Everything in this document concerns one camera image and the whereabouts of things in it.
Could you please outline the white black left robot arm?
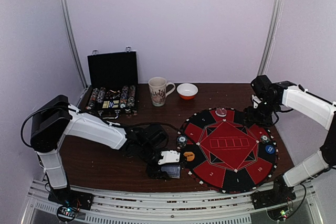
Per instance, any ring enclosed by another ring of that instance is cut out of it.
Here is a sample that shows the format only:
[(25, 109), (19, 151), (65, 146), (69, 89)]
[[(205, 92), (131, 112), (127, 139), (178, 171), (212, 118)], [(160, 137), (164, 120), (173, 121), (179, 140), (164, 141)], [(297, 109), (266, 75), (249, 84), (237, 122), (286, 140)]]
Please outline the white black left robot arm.
[(105, 145), (113, 150), (136, 155), (148, 167), (148, 175), (167, 178), (161, 167), (182, 162), (181, 154), (167, 150), (169, 140), (165, 123), (150, 122), (125, 125), (109, 121), (98, 113), (90, 113), (72, 105), (65, 95), (58, 95), (23, 122), (31, 121), (30, 140), (23, 143), (37, 154), (51, 189), (64, 205), (71, 205), (76, 197), (69, 189), (69, 180), (63, 167), (59, 150), (66, 136), (75, 136)]

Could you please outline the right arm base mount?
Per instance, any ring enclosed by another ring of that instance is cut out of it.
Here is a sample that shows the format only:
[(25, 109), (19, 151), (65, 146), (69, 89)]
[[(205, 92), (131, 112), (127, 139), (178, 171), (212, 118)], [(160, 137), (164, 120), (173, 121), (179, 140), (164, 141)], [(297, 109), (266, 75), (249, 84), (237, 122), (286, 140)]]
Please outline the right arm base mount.
[(255, 191), (251, 194), (254, 209), (267, 209), (267, 215), (273, 221), (285, 221), (293, 210), (293, 201), (296, 194), (293, 191), (273, 194), (272, 190)]

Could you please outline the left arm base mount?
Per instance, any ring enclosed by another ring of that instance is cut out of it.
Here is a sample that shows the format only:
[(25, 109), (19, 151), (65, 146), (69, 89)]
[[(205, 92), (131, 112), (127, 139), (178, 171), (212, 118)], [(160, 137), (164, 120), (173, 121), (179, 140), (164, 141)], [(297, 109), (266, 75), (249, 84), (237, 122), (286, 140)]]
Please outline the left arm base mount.
[(60, 204), (56, 210), (56, 217), (62, 222), (75, 220), (80, 210), (90, 210), (93, 202), (93, 194), (73, 191), (70, 199), (60, 200), (54, 194), (49, 193), (48, 200)]

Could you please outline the green white chip stack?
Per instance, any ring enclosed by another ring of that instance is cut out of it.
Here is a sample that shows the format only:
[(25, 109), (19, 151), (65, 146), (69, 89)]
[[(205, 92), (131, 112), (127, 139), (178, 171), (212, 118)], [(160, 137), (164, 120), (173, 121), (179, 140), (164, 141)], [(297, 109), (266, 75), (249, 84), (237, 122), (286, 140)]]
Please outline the green white chip stack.
[(184, 148), (187, 145), (187, 137), (180, 135), (176, 140), (176, 144), (178, 148)]
[(268, 135), (261, 135), (260, 136), (260, 141), (262, 143), (268, 143), (270, 141), (270, 137)]

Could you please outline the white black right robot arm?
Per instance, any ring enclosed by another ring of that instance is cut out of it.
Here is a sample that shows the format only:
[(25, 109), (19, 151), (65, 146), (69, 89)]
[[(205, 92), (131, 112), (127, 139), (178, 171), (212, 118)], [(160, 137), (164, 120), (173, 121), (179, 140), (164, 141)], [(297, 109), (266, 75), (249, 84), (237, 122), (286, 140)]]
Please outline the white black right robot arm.
[(316, 153), (278, 176), (271, 190), (259, 193), (279, 204), (289, 197), (296, 185), (335, 168), (335, 103), (310, 93), (300, 84), (290, 81), (273, 83), (266, 75), (257, 76), (250, 85), (257, 100), (244, 109), (245, 122), (271, 127), (276, 123), (272, 116), (285, 106), (288, 111), (296, 110), (328, 131), (324, 144)]

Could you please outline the blue playing card deck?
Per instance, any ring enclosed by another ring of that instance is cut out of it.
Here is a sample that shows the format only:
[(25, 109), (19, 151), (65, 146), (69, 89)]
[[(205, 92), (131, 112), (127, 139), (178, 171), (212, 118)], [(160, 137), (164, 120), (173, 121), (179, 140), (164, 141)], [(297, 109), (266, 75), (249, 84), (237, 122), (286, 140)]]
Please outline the blue playing card deck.
[(179, 164), (165, 164), (161, 166), (161, 171), (166, 172), (169, 178), (180, 179), (181, 166)]

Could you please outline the blue small blind button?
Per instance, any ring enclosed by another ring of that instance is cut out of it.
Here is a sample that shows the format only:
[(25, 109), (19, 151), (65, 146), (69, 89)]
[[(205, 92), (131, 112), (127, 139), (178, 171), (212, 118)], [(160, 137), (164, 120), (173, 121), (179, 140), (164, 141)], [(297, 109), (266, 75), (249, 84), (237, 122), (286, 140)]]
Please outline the blue small blind button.
[(272, 145), (267, 145), (267, 146), (265, 147), (265, 151), (266, 151), (266, 153), (268, 153), (268, 154), (273, 154), (273, 153), (276, 151), (276, 149), (275, 149), (275, 147), (272, 146)]

